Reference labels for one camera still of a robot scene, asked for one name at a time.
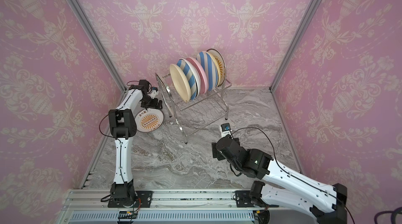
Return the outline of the sunburst plate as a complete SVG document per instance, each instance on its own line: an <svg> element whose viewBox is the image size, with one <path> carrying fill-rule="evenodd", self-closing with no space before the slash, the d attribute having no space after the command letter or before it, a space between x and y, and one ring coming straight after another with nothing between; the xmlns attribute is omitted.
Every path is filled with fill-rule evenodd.
<svg viewBox="0 0 402 224"><path fill-rule="evenodd" d="M218 52L216 49L208 49L207 52L215 58L215 60L218 64L218 70L220 73L218 87L220 87L226 81L227 68L226 68L225 60L224 60L222 54L220 52Z"/></svg>
<svg viewBox="0 0 402 224"><path fill-rule="evenodd" d="M142 133L150 133L163 124L164 113L159 109L143 109L135 116L137 131Z"/></svg>

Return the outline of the cream plate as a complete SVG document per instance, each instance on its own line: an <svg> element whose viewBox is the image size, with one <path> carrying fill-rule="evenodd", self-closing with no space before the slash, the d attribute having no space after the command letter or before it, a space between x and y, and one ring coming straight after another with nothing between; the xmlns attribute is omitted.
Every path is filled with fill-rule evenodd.
<svg viewBox="0 0 402 224"><path fill-rule="evenodd" d="M175 64L171 64L169 70L176 91L185 102L188 102L191 98L191 89L187 77L182 69Z"/></svg>

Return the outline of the blue striped plate back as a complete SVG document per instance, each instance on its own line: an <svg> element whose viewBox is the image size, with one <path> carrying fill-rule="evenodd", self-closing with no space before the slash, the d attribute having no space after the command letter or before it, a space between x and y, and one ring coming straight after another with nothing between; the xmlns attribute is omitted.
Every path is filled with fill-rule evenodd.
<svg viewBox="0 0 402 224"><path fill-rule="evenodd" d="M197 75L195 67L189 60L184 58L180 58L177 65L181 68L189 83L191 89L190 100L195 100L200 94L200 81L198 80L199 76Z"/></svg>

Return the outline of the blue striped plate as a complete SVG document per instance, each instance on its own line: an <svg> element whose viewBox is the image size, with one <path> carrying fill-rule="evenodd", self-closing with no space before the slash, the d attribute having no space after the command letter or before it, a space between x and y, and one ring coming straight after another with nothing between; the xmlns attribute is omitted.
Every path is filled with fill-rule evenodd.
<svg viewBox="0 0 402 224"><path fill-rule="evenodd" d="M211 58L211 55L206 52L202 51L198 53L196 56L196 59L201 63L208 79L208 90L213 91L216 88L217 81L218 81L218 76L217 76L217 70L214 65L214 62Z"/></svg>
<svg viewBox="0 0 402 224"><path fill-rule="evenodd" d="M199 76L197 75L195 67L189 60L184 58L180 58L177 65L181 68L189 83L191 89L190 100L195 100L200 94L200 81L198 80Z"/></svg>

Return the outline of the pink plate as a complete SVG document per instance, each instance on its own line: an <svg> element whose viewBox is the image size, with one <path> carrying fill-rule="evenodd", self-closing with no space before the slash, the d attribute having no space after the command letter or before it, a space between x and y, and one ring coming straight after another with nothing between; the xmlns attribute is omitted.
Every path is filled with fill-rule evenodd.
<svg viewBox="0 0 402 224"><path fill-rule="evenodd" d="M194 68L198 73L199 85L200 85L199 94L200 95L205 94L208 90L208 79L201 63L197 59L192 57L187 57L186 60L189 61L194 66Z"/></svg>

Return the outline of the blue striped plate front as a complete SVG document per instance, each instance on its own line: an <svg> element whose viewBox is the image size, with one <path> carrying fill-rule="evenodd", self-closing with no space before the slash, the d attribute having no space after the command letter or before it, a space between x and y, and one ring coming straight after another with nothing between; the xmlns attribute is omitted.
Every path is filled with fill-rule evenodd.
<svg viewBox="0 0 402 224"><path fill-rule="evenodd" d="M217 81L218 81L218 76L217 76L217 70L214 65L214 62L211 58L211 55L206 52L202 51L198 53L196 56L196 59L201 63L208 79L208 90L213 91L216 88Z"/></svg>

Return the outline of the yellow bear plate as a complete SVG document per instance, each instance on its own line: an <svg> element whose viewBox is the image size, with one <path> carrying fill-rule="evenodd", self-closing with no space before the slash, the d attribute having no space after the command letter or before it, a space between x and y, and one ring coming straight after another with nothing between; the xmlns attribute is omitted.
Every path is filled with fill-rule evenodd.
<svg viewBox="0 0 402 224"><path fill-rule="evenodd" d="M215 65L215 67L216 67L216 70L217 70L218 81L217 81L216 87L219 87L220 81L221 81L221 79L222 79L222 75L221 75L221 73L220 73L219 62L217 61L216 56L215 56L211 51L208 51L208 53L211 55L211 58L212 58L212 60L213 60L213 62L214 62L214 65Z"/></svg>

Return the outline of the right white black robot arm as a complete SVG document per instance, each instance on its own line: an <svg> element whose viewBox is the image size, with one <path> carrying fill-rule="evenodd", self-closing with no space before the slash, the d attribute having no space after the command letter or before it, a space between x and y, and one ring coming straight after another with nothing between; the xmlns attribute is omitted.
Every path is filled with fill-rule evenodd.
<svg viewBox="0 0 402 224"><path fill-rule="evenodd" d="M232 171L254 179L248 192L251 204L285 207L306 214L319 224L345 224L348 221L348 189L328 185L286 167L258 149L245 149L237 138L227 135L211 144L213 158L226 160Z"/></svg>

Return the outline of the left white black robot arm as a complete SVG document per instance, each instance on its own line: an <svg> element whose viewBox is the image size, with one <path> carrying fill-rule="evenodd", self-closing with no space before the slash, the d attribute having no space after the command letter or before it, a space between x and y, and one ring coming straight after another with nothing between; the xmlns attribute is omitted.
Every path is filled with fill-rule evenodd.
<svg viewBox="0 0 402 224"><path fill-rule="evenodd" d="M164 120L158 89L141 79L131 85L127 96L116 109L108 112L110 137L115 141L116 168L110 190L109 207L139 208L141 202L134 187L131 153L137 132L158 129Z"/></svg>

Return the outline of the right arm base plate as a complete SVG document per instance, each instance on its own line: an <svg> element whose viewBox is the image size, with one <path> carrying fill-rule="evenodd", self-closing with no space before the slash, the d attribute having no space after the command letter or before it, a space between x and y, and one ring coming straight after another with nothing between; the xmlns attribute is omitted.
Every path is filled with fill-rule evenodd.
<svg viewBox="0 0 402 224"><path fill-rule="evenodd" d="M236 190L233 198L238 208L260 207L258 195L250 190Z"/></svg>

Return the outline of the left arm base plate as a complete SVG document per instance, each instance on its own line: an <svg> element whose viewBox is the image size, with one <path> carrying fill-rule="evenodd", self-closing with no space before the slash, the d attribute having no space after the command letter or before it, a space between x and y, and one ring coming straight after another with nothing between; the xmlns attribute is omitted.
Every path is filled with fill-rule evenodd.
<svg viewBox="0 0 402 224"><path fill-rule="evenodd" d="M152 203L153 191L151 190L140 190L136 191L138 198L141 200L140 209L150 208ZM117 203L113 199L108 202L108 208L134 208L136 210L139 207L139 200L136 200L134 203Z"/></svg>

